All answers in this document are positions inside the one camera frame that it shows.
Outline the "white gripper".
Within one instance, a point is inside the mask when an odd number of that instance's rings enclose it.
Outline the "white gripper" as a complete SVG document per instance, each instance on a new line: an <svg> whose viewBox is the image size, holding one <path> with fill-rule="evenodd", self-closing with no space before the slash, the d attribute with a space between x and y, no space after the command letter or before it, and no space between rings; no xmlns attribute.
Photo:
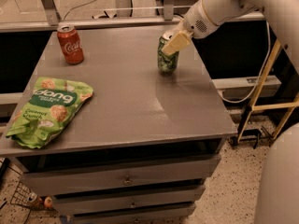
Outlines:
<svg viewBox="0 0 299 224"><path fill-rule="evenodd" d="M199 0L192 5L181 23L182 31L166 31L162 53L170 56L191 44L192 37L205 38L220 27L220 4L209 0Z"/></svg>

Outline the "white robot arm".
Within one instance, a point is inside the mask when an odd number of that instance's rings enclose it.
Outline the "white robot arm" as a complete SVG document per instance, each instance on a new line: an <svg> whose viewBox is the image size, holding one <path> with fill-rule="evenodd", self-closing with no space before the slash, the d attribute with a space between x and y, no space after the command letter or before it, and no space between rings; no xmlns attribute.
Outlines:
<svg viewBox="0 0 299 224"><path fill-rule="evenodd" d="M299 0L199 0L163 46L171 55L223 23L254 9L262 12L299 73ZM299 224L299 123L273 143L263 165L254 224Z"/></svg>

